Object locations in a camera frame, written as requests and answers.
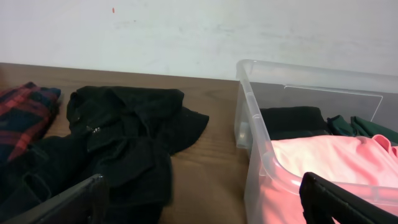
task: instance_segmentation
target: plastic bin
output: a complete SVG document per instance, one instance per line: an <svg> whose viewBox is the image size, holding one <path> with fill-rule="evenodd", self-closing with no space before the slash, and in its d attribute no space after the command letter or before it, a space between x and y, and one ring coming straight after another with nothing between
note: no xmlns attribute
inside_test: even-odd
<svg viewBox="0 0 398 224"><path fill-rule="evenodd" d="M242 60L237 64L237 77L240 87L234 128L237 146L247 149L250 156L244 193L249 224L267 223L263 214L267 200L261 192L264 184L273 182L286 194L295 195L295 200L286 203L300 203L301 177L285 170L276 159L260 108L316 106L325 119L340 114L349 121L351 116L359 116L398 131L396 76ZM398 186L335 184L398 215ZM278 214L279 208L273 209ZM302 216L302 210L290 212Z"/></svg>

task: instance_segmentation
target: white wall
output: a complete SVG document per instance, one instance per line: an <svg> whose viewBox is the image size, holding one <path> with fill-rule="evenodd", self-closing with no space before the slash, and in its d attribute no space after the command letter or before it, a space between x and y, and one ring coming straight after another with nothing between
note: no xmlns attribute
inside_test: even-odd
<svg viewBox="0 0 398 224"><path fill-rule="evenodd" d="M397 0L1 0L0 62L234 79L248 58L398 75L397 10Z"/></svg>

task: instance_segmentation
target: brown wooden surface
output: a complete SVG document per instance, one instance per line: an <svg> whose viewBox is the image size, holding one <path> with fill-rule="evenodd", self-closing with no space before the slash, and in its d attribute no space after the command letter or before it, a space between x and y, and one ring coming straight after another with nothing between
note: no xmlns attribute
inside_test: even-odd
<svg viewBox="0 0 398 224"><path fill-rule="evenodd" d="M238 83L202 78L169 77L0 63L0 89L32 81L62 90L63 103L47 136L69 134L66 104L83 86L176 88L183 105L210 116L200 139L172 157L174 198L159 223L245 223L243 193L248 172L246 152L235 147L234 115Z"/></svg>

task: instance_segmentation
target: plaid shirt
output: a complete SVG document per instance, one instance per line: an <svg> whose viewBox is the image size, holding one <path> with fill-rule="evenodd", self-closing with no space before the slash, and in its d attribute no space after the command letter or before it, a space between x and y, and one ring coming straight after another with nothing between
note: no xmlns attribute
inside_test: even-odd
<svg viewBox="0 0 398 224"><path fill-rule="evenodd" d="M32 82L0 92L0 164L23 154L45 134L58 113L60 94Z"/></svg>

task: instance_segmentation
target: pink garment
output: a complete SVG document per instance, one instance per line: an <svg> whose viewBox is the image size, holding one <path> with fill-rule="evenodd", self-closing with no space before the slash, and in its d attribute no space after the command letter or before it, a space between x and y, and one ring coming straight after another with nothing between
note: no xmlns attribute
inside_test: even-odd
<svg viewBox="0 0 398 224"><path fill-rule="evenodd" d="M384 136L315 136L272 141L272 146L280 164L299 177L314 172L334 182L398 188L397 147ZM264 223L305 223L298 192L292 194L270 178L260 185ZM395 207L377 206L397 215Z"/></svg>

